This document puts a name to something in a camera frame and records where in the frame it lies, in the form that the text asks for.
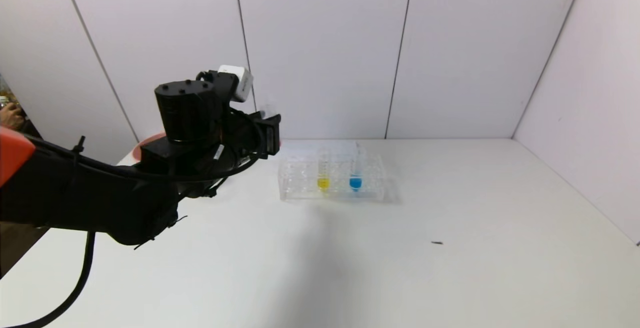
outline table surface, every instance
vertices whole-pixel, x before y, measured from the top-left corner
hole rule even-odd
[[[640,326],[640,249],[517,142],[361,143],[382,155],[386,202],[282,202],[277,160],[258,162],[136,251],[99,233],[50,326]],[[84,243],[50,230],[0,281],[0,326],[59,305]]]

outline orange robot part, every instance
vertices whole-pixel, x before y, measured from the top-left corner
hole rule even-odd
[[[34,154],[36,146],[27,137],[0,127],[0,186]]]

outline blue liquid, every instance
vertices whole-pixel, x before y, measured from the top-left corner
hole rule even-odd
[[[352,191],[358,192],[362,187],[362,176],[351,175],[351,178],[349,178],[349,187],[351,187]]]

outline test tube with blue liquid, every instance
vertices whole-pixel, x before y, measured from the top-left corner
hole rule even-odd
[[[349,187],[354,192],[358,192],[362,188],[362,171],[366,161],[366,155],[360,144],[356,143],[356,150],[351,160],[351,175],[349,178]]]

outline test tube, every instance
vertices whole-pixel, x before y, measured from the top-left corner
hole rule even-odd
[[[318,188],[322,192],[326,192],[331,187],[329,178],[329,164],[331,162],[331,153],[326,148],[318,150]]]
[[[356,143],[356,151],[351,160],[351,176],[349,178],[349,187],[354,192],[358,192],[362,187],[362,171],[366,155],[360,144]]]

